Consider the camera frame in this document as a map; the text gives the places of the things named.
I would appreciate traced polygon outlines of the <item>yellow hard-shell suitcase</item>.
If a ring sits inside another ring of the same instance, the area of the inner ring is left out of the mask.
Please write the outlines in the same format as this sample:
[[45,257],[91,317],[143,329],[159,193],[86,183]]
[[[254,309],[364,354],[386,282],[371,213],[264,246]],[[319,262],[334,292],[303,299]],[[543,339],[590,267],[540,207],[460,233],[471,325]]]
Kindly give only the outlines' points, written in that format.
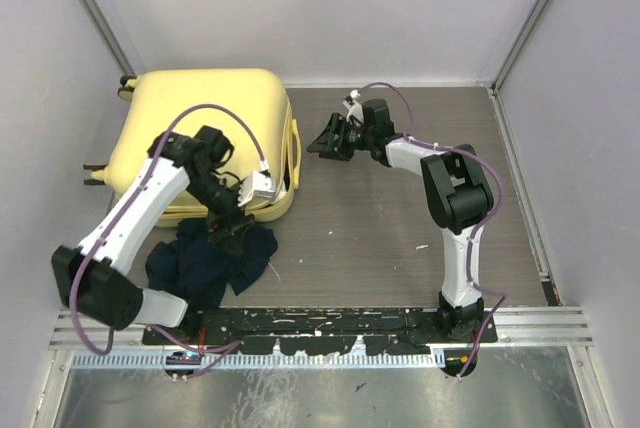
[[152,142],[175,122],[175,132],[195,136],[203,126],[220,130],[234,147],[222,168],[225,179],[244,178],[266,160],[277,190],[289,185],[277,205],[254,200],[247,210],[266,223],[282,217],[299,187],[301,140],[280,78],[261,68],[151,71],[120,80],[118,95],[129,111],[109,162],[89,164],[87,184],[105,184],[122,196],[138,175]]

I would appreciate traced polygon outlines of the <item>white garment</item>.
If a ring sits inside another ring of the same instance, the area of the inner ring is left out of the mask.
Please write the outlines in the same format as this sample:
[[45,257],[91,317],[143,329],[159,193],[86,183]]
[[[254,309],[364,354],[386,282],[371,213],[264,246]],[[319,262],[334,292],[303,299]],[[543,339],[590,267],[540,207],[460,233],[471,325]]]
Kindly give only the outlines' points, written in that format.
[[281,201],[283,201],[289,194],[289,185],[287,183],[283,183],[277,190],[275,197],[271,200],[271,205],[277,205]]

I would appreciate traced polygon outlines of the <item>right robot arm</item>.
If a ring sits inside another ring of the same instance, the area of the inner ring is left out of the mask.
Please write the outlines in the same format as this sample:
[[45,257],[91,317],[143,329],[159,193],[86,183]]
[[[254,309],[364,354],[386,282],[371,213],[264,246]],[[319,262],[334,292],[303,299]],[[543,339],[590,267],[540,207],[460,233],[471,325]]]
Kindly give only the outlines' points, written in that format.
[[436,312],[440,333],[452,342],[467,335],[477,341],[485,313],[476,281],[479,250],[474,245],[494,198],[473,147],[445,148],[398,132],[383,99],[362,105],[348,99],[345,105],[349,111],[332,113],[307,151],[336,161],[349,161],[363,151],[385,167],[422,178],[429,214],[443,237],[444,279]]

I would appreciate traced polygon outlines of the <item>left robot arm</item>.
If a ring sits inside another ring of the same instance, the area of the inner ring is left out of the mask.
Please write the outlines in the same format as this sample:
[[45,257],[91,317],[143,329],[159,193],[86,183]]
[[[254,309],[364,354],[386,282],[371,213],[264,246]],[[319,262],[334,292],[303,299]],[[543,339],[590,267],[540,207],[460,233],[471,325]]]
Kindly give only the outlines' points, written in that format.
[[266,162],[234,185],[220,168],[234,148],[215,128],[202,127],[189,137],[166,131],[149,149],[140,173],[108,215],[77,246],[59,246],[51,258],[58,292],[72,323],[91,351],[97,348],[81,325],[87,316],[111,332],[132,324],[161,325],[178,344],[194,341],[199,318],[184,299],[140,288],[128,277],[142,243],[161,215],[182,192],[205,206],[213,218],[214,240],[238,237],[253,221],[246,207],[260,189],[270,189]]

